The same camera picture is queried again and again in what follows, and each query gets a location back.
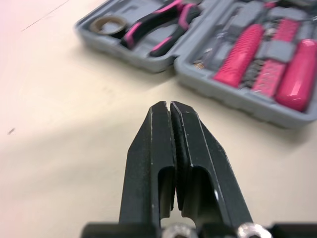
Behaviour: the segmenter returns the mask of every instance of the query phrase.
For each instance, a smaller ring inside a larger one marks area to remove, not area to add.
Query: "black pliers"
[[[135,22],[121,39],[121,44],[131,49],[151,30],[179,17],[174,33],[157,44],[150,52],[150,56],[152,57],[163,56],[185,34],[190,23],[200,13],[201,10],[197,4],[184,3],[183,0],[168,0],[161,8]]]
[[[177,193],[185,224],[161,229]],[[254,224],[218,141],[188,105],[150,107],[126,162],[119,224],[90,223],[82,238],[316,238],[317,225]]]

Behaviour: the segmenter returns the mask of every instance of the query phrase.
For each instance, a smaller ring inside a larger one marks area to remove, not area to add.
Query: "pliers handle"
[[[196,4],[184,4],[182,0],[169,0],[161,8],[140,18],[121,39],[121,44],[128,49],[133,48],[151,30],[175,19],[179,15],[176,30],[150,52],[150,56],[165,55],[176,41],[185,34],[189,24],[200,15],[201,11]]]

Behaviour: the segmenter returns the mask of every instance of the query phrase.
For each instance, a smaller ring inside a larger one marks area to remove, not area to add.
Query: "tool kit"
[[[82,41],[285,128],[317,120],[317,0],[108,0]]]

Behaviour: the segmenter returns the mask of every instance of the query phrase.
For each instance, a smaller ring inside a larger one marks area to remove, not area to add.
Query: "pink handle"
[[[260,24],[249,26],[238,38],[214,80],[238,88],[243,74],[260,45],[263,33],[264,30]]]
[[[297,111],[304,111],[311,98],[316,66],[317,43],[302,40],[276,94],[276,101]]]

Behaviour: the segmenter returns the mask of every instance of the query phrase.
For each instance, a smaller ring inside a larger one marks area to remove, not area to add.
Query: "white surface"
[[[317,123],[263,124],[180,87],[172,70],[85,49],[73,25],[102,2],[0,2],[0,237],[76,238],[89,221],[116,222],[127,149],[160,100],[199,113],[255,222],[317,222]]]

